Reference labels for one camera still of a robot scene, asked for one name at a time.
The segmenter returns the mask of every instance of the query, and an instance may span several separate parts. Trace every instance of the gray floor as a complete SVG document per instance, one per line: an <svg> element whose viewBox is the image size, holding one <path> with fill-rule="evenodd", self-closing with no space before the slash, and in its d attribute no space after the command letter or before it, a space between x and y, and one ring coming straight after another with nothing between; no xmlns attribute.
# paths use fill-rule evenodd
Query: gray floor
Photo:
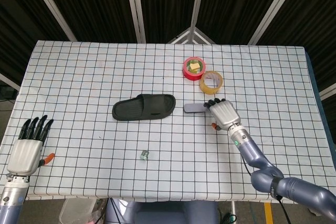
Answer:
<svg viewBox="0 0 336 224"><path fill-rule="evenodd" d="M10 102L0 102L0 140L6 130L6 126L11 114L13 104ZM37 223L58 223L58 216L61 211L64 200L30 200L26 201L20 216L20 224ZM273 223L287 223L284 213L279 204L272 204ZM220 202L219 209L222 213L230 211L230 202ZM301 205L285 205L292 224L296 223L324 223L332 224L334 222L325 217L316 217L309 212L307 208ZM236 202L237 223L244 224L264 224L265 211L264 204L257 202Z"/></svg>

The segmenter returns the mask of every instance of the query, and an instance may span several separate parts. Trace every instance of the black slipper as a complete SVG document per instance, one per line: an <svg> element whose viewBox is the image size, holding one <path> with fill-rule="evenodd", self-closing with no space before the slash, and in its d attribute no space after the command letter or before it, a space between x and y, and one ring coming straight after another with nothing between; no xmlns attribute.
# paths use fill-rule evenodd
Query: black slipper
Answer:
<svg viewBox="0 0 336 224"><path fill-rule="evenodd" d="M173 112L175 104L171 94L139 94L136 98L117 102L112 116L119 121L162 119Z"/></svg>

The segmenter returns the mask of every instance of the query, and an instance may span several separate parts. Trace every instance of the yellow object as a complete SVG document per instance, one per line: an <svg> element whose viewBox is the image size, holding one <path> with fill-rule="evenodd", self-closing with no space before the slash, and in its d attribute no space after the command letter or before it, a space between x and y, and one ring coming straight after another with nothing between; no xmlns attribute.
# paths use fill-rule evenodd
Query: yellow object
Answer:
<svg viewBox="0 0 336 224"><path fill-rule="evenodd" d="M204 79L208 79L208 78L209 79L214 79L216 81L217 87L215 87L215 88L208 87L204 83ZM216 71L208 71L208 72L205 72L202 75L199 87L206 94L215 94L219 91L219 89L221 88L222 85L223 85L223 77Z"/></svg>
<svg viewBox="0 0 336 224"><path fill-rule="evenodd" d="M264 203L266 224L273 224L271 203Z"/></svg>
<svg viewBox="0 0 336 224"><path fill-rule="evenodd" d="M201 67L200 67L200 64L199 63L190 63L190 69L191 70L199 70Z"/></svg>

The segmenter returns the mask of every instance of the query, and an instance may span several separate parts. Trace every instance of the tape roll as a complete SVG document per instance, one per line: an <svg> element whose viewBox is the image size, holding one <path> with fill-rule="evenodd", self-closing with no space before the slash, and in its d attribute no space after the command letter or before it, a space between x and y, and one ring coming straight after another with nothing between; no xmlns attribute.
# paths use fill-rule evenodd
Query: tape roll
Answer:
<svg viewBox="0 0 336 224"><path fill-rule="evenodd" d="M190 64L198 64L199 65L199 72L198 73L192 73L190 69ZM192 81L199 80L202 75L205 72L205 63L204 61L199 57L190 57L186 59L183 63L183 75Z"/></svg>
<svg viewBox="0 0 336 224"><path fill-rule="evenodd" d="M205 84L204 79L213 79L213 80L215 80L216 84L217 84L217 87L215 87L215 88L208 87ZM216 72L216 71L208 71L208 72L205 72L202 75L199 87L206 94L215 94L215 93L218 92L218 90L221 88L222 85L223 85L223 77L218 72Z"/></svg>

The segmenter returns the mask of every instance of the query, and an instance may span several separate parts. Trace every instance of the yellow floor stripe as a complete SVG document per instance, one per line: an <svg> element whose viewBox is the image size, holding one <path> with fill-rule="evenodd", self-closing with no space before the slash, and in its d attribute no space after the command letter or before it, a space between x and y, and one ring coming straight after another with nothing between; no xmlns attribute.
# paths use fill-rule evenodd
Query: yellow floor stripe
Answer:
<svg viewBox="0 0 336 224"><path fill-rule="evenodd" d="M271 203L264 203L266 224L273 224Z"/></svg>

